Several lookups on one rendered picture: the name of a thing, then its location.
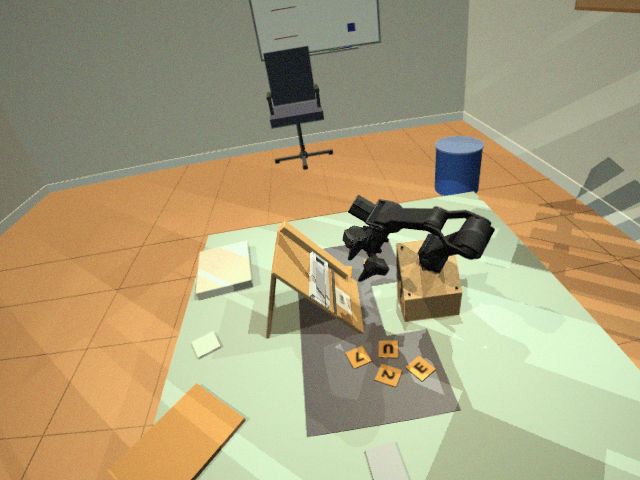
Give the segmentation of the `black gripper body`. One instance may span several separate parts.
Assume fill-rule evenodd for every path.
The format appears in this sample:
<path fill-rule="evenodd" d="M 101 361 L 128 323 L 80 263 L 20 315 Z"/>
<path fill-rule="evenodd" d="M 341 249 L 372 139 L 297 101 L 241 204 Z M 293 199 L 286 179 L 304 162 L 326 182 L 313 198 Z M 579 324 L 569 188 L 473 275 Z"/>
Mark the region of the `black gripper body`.
<path fill-rule="evenodd" d="M 389 242 L 389 238 L 388 236 L 379 235 L 369 226 L 366 226 L 366 227 L 367 227 L 366 233 L 368 234 L 368 232 L 370 232 L 371 240 L 367 250 L 364 250 L 366 251 L 369 257 L 365 261 L 365 267 L 370 274 L 386 276 L 390 269 L 387 263 L 385 262 L 385 260 L 378 258 L 376 253 L 381 254 L 382 252 L 381 247 L 384 244 L 384 242 L 387 242 L 387 243 Z"/>

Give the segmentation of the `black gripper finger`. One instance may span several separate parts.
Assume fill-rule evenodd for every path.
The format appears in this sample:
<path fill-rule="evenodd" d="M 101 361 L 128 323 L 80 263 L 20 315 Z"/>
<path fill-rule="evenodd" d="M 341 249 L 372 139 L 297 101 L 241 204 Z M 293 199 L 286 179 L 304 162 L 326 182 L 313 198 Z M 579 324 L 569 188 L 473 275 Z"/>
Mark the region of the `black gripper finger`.
<path fill-rule="evenodd" d="M 358 281 L 359 281 L 359 282 L 362 282 L 362 281 L 364 281 L 364 280 L 366 280 L 366 279 L 368 279 L 368 278 L 370 278 L 370 277 L 372 277 L 372 276 L 376 275 L 376 274 L 370 274 L 370 273 L 367 271 L 367 269 L 366 269 L 366 267 L 365 267 L 365 264 L 363 264 L 363 266 L 364 266 L 364 270 L 363 270 L 362 274 L 360 275 L 360 277 L 359 277 L 359 279 L 358 279 Z"/>
<path fill-rule="evenodd" d="M 351 261 L 351 260 L 352 260 L 352 259 L 353 259 L 353 258 L 354 258 L 354 257 L 355 257 L 355 256 L 356 256 L 356 255 L 361 251 L 361 250 L 362 250 L 362 249 L 360 249 L 360 250 L 354 250 L 353 248 L 350 248 L 350 250 L 349 250 L 349 255 L 348 255 L 348 260 L 350 260 L 350 261 Z"/>

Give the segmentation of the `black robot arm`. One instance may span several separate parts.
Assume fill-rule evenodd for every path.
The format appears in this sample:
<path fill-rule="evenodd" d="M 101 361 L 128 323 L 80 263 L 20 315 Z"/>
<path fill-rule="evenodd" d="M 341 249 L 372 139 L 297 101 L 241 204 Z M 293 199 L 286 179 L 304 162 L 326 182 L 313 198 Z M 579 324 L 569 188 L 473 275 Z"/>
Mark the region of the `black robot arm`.
<path fill-rule="evenodd" d="M 389 236 L 401 229 L 428 231 L 418 251 L 423 271 L 440 274 L 449 256 L 459 255 L 468 260 L 482 257 L 495 231 L 486 218 L 467 210 L 449 211 L 439 206 L 433 208 L 402 208 L 394 201 L 379 199 L 376 204 L 360 196 L 356 197 L 348 213 L 365 222 L 376 233 Z M 466 218 L 457 232 L 444 236 L 441 232 L 447 219 Z M 361 229 L 345 229 L 343 241 L 347 248 L 367 250 L 371 234 Z"/>

